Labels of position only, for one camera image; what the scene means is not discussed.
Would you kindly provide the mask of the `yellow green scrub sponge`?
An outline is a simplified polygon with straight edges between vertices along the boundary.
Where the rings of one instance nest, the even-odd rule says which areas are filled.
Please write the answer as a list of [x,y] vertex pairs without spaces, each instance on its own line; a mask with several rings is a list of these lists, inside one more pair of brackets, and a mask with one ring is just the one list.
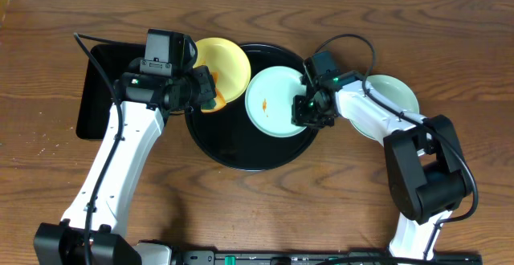
[[201,111],[203,113],[217,112],[226,106],[226,100],[225,100],[224,96],[222,95],[222,93],[218,90],[219,73],[216,71],[213,71],[210,74],[212,75],[213,80],[214,80],[214,85],[215,85],[214,91],[215,91],[216,96],[215,96],[215,98],[210,100],[208,103],[203,104],[201,106]]

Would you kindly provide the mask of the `light green stained plate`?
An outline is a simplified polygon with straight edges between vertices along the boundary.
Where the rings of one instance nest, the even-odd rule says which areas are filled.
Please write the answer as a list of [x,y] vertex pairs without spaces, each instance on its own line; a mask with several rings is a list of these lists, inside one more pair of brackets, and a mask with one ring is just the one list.
[[273,66],[254,76],[245,94],[245,109],[251,123],[271,137],[293,137],[306,127],[292,123],[295,96],[305,96],[306,86],[296,69]]

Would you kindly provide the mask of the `yellow plate with sauce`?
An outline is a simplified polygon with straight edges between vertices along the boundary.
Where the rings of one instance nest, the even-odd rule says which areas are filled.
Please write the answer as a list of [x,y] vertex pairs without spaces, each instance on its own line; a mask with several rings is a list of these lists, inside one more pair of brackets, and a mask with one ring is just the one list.
[[250,61],[236,43],[223,38],[206,38],[196,42],[198,59],[194,67],[206,65],[218,76],[218,90],[226,104],[237,100],[247,89],[251,79]]

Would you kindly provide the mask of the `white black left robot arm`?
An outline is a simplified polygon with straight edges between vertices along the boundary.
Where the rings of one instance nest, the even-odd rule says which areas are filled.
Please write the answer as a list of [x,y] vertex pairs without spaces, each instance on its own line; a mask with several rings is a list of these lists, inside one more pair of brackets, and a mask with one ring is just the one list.
[[112,82],[89,61],[112,97],[108,124],[88,176],[57,224],[41,223],[34,249],[41,264],[170,264],[173,249],[158,241],[125,240],[129,208],[146,159],[168,117],[210,102],[212,75],[196,67],[188,35],[150,29],[145,55]]

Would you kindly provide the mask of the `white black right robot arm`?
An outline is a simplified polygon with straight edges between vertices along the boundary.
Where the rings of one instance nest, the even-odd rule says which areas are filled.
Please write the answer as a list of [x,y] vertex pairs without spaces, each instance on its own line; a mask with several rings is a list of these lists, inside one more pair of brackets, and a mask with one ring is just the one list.
[[302,84],[295,96],[292,123],[321,129],[342,116],[359,124],[385,151],[388,186],[400,212],[390,245],[396,258],[434,261],[434,245],[443,225],[471,217],[477,205],[458,217],[461,201],[477,195],[452,122],[401,108],[358,71],[342,72],[328,51],[303,62]]

